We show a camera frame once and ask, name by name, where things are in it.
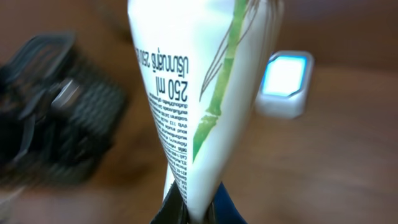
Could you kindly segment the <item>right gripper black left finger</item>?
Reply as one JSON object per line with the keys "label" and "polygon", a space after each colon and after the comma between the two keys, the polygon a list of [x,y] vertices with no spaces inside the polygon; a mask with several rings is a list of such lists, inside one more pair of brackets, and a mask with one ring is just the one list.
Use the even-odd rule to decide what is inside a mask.
{"label": "right gripper black left finger", "polygon": [[187,207],[180,194],[178,185],[171,185],[160,210],[150,224],[187,224],[189,221]]}

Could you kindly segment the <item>white tube gold cap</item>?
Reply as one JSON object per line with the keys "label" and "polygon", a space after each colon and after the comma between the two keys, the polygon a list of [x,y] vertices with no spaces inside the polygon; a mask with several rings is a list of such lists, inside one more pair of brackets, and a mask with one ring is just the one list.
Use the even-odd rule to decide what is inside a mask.
{"label": "white tube gold cap", "polygon": [[181,198],[172,222],[211,223],[284,2],[132,0],[127,13],[172,187]]}

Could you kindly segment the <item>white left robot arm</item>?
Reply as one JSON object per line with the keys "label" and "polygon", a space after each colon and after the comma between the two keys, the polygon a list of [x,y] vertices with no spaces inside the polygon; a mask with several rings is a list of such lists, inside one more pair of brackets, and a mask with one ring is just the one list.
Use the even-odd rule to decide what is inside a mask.
{"label": "white left robot arm", "polygon": [[74,33],[28,40],[1,65],[1,187],[86,182],[111,149],[127,103]]}

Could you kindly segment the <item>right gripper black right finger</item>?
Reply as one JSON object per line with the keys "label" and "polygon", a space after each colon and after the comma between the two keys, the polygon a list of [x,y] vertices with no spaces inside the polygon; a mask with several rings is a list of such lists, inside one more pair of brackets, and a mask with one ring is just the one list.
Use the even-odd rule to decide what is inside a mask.
{"label": "right gripper black right finger", "polygon": [[209,224],[248,224],[235,207],[223,183],[220,183],[208,209]]}

